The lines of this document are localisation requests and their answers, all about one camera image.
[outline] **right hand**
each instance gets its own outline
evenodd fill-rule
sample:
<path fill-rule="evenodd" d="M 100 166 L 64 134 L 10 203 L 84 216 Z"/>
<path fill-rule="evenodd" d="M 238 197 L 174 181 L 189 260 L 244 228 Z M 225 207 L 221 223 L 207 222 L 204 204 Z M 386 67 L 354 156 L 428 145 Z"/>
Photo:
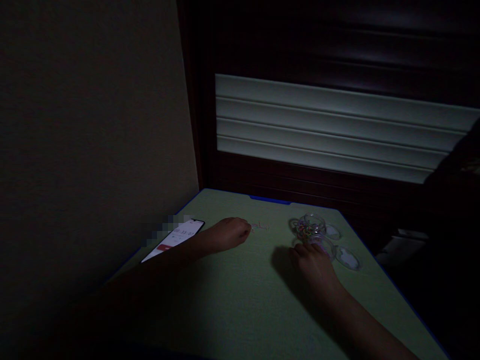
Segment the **right hand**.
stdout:
<path fill-rule="evenodd" d="M 329 256 L 317 244 L 296 244 L 290 248 L 290 259 L 308 283 L 315 297 L 334 305 L 347 293 L 335 274 Z"/>

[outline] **hand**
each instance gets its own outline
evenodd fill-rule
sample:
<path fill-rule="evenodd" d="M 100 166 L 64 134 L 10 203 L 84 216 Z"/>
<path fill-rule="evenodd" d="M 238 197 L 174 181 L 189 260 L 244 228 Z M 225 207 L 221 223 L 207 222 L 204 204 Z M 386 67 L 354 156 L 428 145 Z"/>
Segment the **hand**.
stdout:
<path fill-rule="evenodd" d="M 297 244 L 290 248 L 289 255 L 293 266 L 323 304 L 334 305 L 348 294 L 335 274 L 329 256 L 318 244 Z"/>
<path fill-rule="evenodd" d="M 227 217 L 211 228 L 202 231 L 203 242 L 211 253 L 219 253 L 243 244 L 250 235 L 252 227 L 239 217 Z"/>

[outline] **forearm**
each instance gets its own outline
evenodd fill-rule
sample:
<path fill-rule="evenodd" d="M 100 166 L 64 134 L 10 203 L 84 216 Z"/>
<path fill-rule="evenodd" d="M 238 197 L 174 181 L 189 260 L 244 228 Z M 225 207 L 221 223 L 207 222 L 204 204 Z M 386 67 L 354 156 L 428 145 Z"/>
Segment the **forearm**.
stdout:
<path fill-rule="evenodd" d="M 325 306 L 340 332 L 366 359 L 418 358 L 382 324 L 380 324 L 345 289 L 336 294 Z"/>
<path fill-rule="evenodd" d="M 175 280 L 175 274 L 189 264 L 209 255 L 208 239 L 203 233 L 139 264 L 105 284 L 95 294 L 65 313 L 49 343 L 93 343 L 123 329 L 150 298 L 161 295 L 163 288 Z"/>

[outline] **clear plastic container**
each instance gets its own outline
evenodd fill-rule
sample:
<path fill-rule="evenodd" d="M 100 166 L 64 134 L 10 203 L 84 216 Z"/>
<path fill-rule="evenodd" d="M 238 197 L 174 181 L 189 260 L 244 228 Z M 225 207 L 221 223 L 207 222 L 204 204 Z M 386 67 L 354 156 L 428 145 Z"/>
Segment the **clear plastic container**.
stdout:
<path fill-rule="evenodd" d="M 298 239 L 307 241 L 313 235 L 325 235 L 327 228 L 321 216 L 306 213 L 298 220 L 295 231 Z"/>

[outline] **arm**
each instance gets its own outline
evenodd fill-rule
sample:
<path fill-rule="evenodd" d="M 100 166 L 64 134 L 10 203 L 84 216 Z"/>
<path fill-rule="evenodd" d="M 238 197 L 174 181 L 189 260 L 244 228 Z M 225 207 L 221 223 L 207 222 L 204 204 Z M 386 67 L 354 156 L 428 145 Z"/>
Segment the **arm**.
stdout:
<path fill-rule="evenodd" d="M 363 357 L 418 360 L 342 286 L 328 255 L 317 244 L 297 244 L 290 249 L 290 258 L 318 306 L 327 310 L 340 332 Z"/>
<path fill-rule="evenodd" d="M 168 283 L 158 277 L 179 270 L 210 254 L 242 244 L 250 234 L 246 220 L 229 217 L 187 241 L 165 251 L 105 284 L 97 293 L 67 311 L 41 346 L 52 355 L 94 346 L 124 328 L 149 298 L 160 295 Z"/>

